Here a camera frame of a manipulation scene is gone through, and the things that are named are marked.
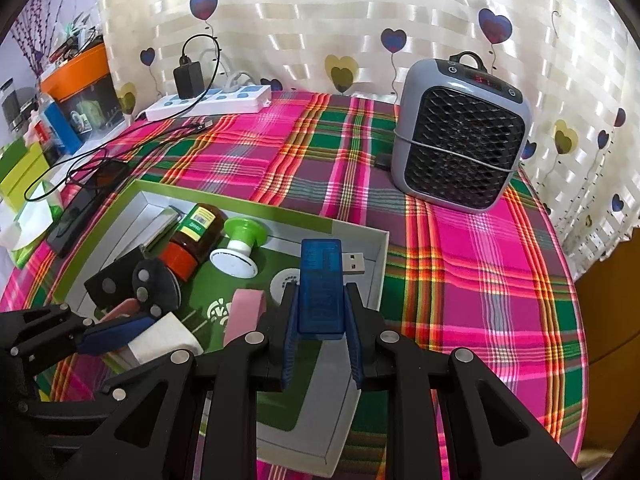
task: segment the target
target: orange container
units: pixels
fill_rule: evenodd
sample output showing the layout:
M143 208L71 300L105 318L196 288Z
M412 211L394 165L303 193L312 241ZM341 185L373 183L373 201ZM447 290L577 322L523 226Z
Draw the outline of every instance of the orange container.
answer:
M92 132L105 134L124 118L103 43L61 66L40 89L58 102L81 139Z

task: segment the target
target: plaid fabric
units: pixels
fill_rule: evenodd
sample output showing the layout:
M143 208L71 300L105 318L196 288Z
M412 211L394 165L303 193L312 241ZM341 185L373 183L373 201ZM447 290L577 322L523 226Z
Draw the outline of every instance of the plaid fabric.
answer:
M471 348L575 458L586 419L586 345L574 284L542 205L522 174L482 215L399 192L373 166L392 149L395 112L347 96L283 92L261 114L219 118L137 174L389 231L380 306L389 325L423 348ZM149 126L138 138L167 127ZM14 272L4 310L42 304L62 269L41 247ZM74 356L40 384L55 400L87 398L106 374L101 361ZM384 478L385 431L386 394L363 394L334 478ZM442 432L440 452L448 478ZM258 472L262 480L312 478L263 463Z

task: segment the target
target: black adapter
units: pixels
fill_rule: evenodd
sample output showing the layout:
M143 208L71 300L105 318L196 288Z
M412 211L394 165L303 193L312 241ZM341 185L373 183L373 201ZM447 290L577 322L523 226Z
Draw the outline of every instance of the black adapter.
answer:
M180 57L180 66L174 69L175 87L180 99L193 99L204 92L204 78L199 61Z

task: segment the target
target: black phone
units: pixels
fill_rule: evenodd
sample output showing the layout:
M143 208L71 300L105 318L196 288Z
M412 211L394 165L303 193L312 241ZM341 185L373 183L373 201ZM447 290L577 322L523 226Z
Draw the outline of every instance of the black phone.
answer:
M107 197L129 176L126 162L109 160L95 170L47 235L47 244L65 258Z

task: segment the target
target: pink eraser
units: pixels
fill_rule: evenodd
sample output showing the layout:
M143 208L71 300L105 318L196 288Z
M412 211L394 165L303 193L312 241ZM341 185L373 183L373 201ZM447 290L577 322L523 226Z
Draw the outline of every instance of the pink eraser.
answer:
M253 332L265 310L267 310L267 300L263 291L250 288L236 290L231 301L229 319L226 321L223 346L241 335Z
M131 298L130 300L124 300L121 304L119 304L116 308L111 310L106 316L104 316L99 322L104 323L107 321L111 321L112 319L116 319L120 316L133 316L140 311L140 304L138 300L135 298Z

